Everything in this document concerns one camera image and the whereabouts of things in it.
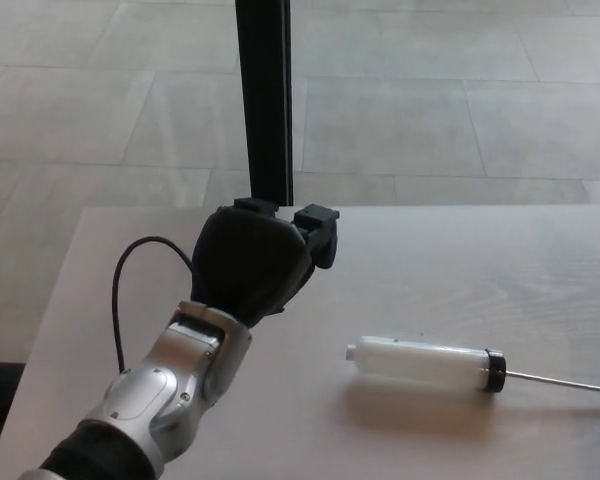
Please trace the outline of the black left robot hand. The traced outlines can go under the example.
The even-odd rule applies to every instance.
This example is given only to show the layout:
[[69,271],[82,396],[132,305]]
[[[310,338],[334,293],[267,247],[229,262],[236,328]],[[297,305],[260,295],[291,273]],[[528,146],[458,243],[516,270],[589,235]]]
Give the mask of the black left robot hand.
[[291,220],[278,206],[240,198],[206,220],[192,252],[190,298],[251,329],[279,313],[314,271],[336,257],[340,212],[310,204]]

